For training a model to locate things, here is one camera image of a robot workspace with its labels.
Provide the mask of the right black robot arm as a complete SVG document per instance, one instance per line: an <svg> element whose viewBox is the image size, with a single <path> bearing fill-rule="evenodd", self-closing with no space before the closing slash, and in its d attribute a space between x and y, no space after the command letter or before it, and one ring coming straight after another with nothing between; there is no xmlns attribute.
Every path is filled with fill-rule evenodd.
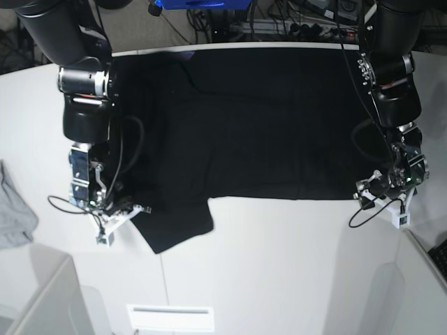
<svg viewBox="0 0 447 335"><path fill-rule="evenodd" d="M110 246L115 232L149 207L136 204L122 177L133 164L124 161L123 121L112 46L89 1L2 1L12 8L43 54L58 65L57 88L64 96L63 132L73 144L68 154L71 184L67 203L91 216L96 243Z"/></svg>

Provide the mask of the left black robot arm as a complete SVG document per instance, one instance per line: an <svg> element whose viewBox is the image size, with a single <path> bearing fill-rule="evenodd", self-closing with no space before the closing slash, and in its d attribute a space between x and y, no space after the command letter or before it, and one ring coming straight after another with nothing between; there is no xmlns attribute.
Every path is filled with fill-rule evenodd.
<svg viewBox="0 0 447 335"><path fill-rule="evenodd" d="M357 2L358 69L376 112L370 122L389 159L383 171L357 182L355 197L362 210L379 205L389 211L396 228L410 223L410 202L429 176L423 136L415 123L422 107L412 55L429 8L428 1Z"/></svg>

